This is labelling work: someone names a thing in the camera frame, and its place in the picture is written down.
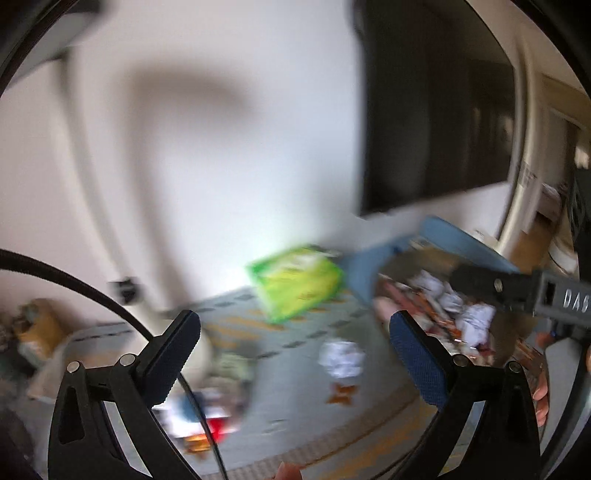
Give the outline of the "person's hand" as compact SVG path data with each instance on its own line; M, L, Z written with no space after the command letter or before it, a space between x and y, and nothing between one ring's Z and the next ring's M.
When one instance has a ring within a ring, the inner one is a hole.
M542 427L547 421L549 414L549 387L546 374L542 372L538 378L537 387L533 393L533 400L536 403L537 426Z

